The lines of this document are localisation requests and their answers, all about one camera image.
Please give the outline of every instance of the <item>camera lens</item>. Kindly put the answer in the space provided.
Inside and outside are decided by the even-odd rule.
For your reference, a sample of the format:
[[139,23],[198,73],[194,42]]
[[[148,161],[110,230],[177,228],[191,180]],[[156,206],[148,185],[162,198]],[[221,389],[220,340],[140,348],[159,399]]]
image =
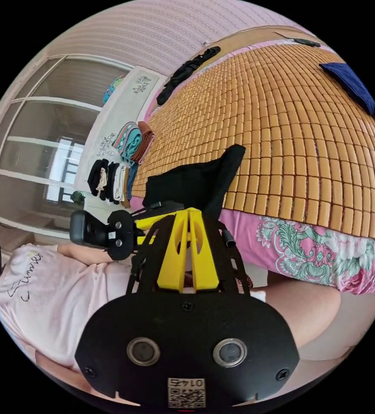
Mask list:
[[241,340],[235,338],[224,339],[213,350],[214,361],[224,368],[238,366],[246,356],[246,345]]
[[136,338],[127,346],[127,356],[135,364],[148,367],[158,361],[160,350],[151,339]]

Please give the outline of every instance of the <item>leg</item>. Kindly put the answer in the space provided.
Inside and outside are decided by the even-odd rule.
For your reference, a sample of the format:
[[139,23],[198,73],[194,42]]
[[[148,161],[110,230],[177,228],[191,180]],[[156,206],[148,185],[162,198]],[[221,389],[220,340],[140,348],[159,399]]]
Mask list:
[[330,286],[315,285],[268,273],[268,286],[253,289],[266,293],[266,303],[287,321],[298,348],[320,336],[331,324],[340,307],[340,292]]

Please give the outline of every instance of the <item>striped towel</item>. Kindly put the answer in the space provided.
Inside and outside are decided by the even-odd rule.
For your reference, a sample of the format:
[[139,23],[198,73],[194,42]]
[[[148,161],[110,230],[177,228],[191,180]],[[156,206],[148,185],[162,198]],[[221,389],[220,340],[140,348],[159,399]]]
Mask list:
[[133,165],[134,161],[131,161],[131,157],[139,148],[141,140],[142,134],[138,125],[135,122],[128,122],[120,130],[112,146],[119,152],[123,161]]

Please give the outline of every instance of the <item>glass door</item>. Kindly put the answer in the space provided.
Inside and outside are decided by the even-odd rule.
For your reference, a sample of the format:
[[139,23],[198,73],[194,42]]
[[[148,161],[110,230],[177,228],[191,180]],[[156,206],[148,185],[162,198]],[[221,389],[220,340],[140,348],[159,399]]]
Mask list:
[[69,238],[84,208],[74,181],[109,85],[128,70],[91,56],[50,58],[23,85],[0,125],[0,222]]

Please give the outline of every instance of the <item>screw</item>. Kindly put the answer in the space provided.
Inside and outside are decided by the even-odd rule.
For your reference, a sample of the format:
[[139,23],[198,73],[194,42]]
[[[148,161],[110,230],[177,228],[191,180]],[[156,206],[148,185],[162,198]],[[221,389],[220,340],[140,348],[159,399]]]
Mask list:
[[182,303],[182,310],[184,312],[191,312],[194,309],[195,305],[192,302]]
[[90,378],[95,378],[97,376],[96,371],[94,371],[93,368],[91,367],[86,367],[84,372],[90,377]]
[[288,370],[287,368],[284,368],[283,370],[278,372],[275,378],[277,381],[283,381],[287,379],[289,375],[290,375],[290,370]]

